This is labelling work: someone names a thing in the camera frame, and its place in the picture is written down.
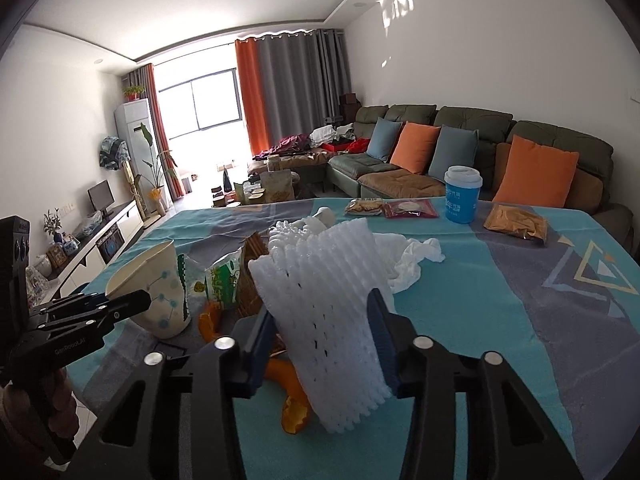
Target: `window frame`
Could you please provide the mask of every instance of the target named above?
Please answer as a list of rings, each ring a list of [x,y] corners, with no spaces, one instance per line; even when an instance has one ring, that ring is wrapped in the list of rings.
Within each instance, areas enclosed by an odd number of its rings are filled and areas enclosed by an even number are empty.
[[[177,139],[178,137],[183,137],[185,135],[189,135],[189,134],[194,134],[195,132],[206,132],[207,130],[210,130],[212,128],[217,128],[218,126],[224,126],[225,124],[231,124],[231,123],[237,123],[238,121],[242,121],[243,120],[243,116],[242,116],[242,102],[240,100],[240,91],[239,91],[239,87],[238,87],[238,76],[236,74],[237,72],[237,68],[227,68],[225,70],[218,70],[217,72],[212,72],[210,74],[205,74],[205,75],[201,75],[198,77],[194,77],[193,79],[187,79],[187,81],[182,81],[181,83],[176,83],[175,85],[171,85],[168,86],[167,88],[163,88],[162,90],[158,91],[158,97],[162,92],[165,92],[166,90],[171,90],[172,88],[176,88],[178,86],[182,86],[182,85],[186,85],[188,84],[191,88],[191,99],[193,101],[193,111],[196,117],[196,124],[198,125],[198,129],[197,130],[192,130],[190,132],[186,132],[184,134],[180,134],[180,135],[176,135],[175,137],[169,137],[167,136],[167,138],[169,140],[172,139]],[[196,108],[196,97],[193,94],[193,82],[197,81],[198,79],[204,79],[206,77],[211,77],[213,75],[221,75],[224,74],[226,72],[231,72],[232,78],[233,78],[233,82],[234,82],[234,91],[236,92],[236,105],[238,106],[238,118],[237,119],[231,119],[230,121],[224,121],[222,123],[217,123],[217,124],[212,124],[211,126],[206,126],[205,128],[201,128],[200,127],[200,121],[198,120],[198,110]]]

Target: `sofa headrest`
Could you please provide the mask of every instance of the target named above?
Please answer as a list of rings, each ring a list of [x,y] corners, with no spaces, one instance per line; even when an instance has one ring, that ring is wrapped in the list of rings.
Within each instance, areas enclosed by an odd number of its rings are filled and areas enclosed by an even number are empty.
[[[370,139],[378,119],[383,118],[387,110],[389,110],[387,105],[365,106],[358,110],[353,123],[353,133],[356,138]]]
[[[510,143],[514,135],[543,146],[580,153],[578,168],[597,176],[605,189],[609,187],[613,173],[613,147],[604,140],[568,128],[532,121],[518,122],[511,130],[507,142]]]
[[[436,105],[393,105],[387,111],[385,119],[403,123],[408,121],[416,124],[433,124]]]
[[[436,115],[434,126],[446,124],[452,128],[478,130],[481,140],[498,144],[504,142],[511,127],[512,114],[481,110],[480,108],[454,108],[443,106]]]

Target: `yellow triangle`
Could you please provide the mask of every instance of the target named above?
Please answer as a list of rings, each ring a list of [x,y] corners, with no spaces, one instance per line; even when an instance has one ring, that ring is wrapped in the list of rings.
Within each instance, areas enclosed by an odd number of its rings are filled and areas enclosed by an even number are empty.
[[[565,244],[565,245],[571,245],[571,247],[575,247],[574,243],[569,240],[569,238],[567,238],[566,236],[562,235],[560,237],[560,239],[558,240],[559,244]]]
[[[614,288],[615,290],[620,290],[622,292],[628,292],[629,294],[640,296],[636,288],[631,285],[631,283],[629,283],[629,280],[625,277],[624,274],[622,274],[622,272],[620,272],[620,269],[617,268],[615,264],[611,264],[611,266],[616,270],[616,272],[620,275],[620,278],[622,278],[628,286],[621,286],[617,283],[601,282],[600,280],[592,280],[591,278],[584,277],[584,269],[586,269],[587,264],[589,263],[589,259],[591,258],[591,253],[593,253],[594,249],[597,250],[600,254],[604,254],[604,251],[599,248],[593,240],[590,241],[589,247],[587,247],[587,251],[584,253],[584,258],[580,262],[578,270],[575,273],[574,280],[576,280],[577,282],[591,283],[591,285],[606,286],[607,288]]]

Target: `teal tablecloth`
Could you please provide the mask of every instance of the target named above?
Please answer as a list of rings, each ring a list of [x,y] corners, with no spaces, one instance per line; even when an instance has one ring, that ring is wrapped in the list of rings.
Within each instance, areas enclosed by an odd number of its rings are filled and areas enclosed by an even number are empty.
[[[210,264],[242,238],[328,206],[339,221],[348,200],[316,199],[262,208],[185,211],[140,240],[87,288],[103,292],[109,277],[141,251],[175,240],[178,253]],[[422,277],[396,294],[398,313],[449,351],[503,354],[540,402],[585,478],[603,478],[640,424],[640,268],[585,213],[537,208],[552,230],[546,247],[482,228],[491,205],[471,225],[439,219],[369,218],[374,232],[440,240],[446,260],[423,262]],[[177,344],[201,344],[195,323]],[[100,351],[69,367],[82,400],[96,412],[155,345],[130,321]],[[285,394],[265,383],[237,400],[242,455],[250,480],[398,478],[412,402],[388,400],[345,434],[315,420],[301,434],[280,429]],[[456,478],[466,478],[465,407],[458,403]]]

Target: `red box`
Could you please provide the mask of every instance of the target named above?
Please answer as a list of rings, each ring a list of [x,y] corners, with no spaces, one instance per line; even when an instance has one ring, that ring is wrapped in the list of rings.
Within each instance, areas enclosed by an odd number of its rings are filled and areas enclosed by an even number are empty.
[[[323,150],[327,150],[328,152],[346,152],[347,148],[349,147],[350,142],[347,142],[346,144],[338,144],[337,146],[334,146],[332,144],[320,144],[320,147]]]

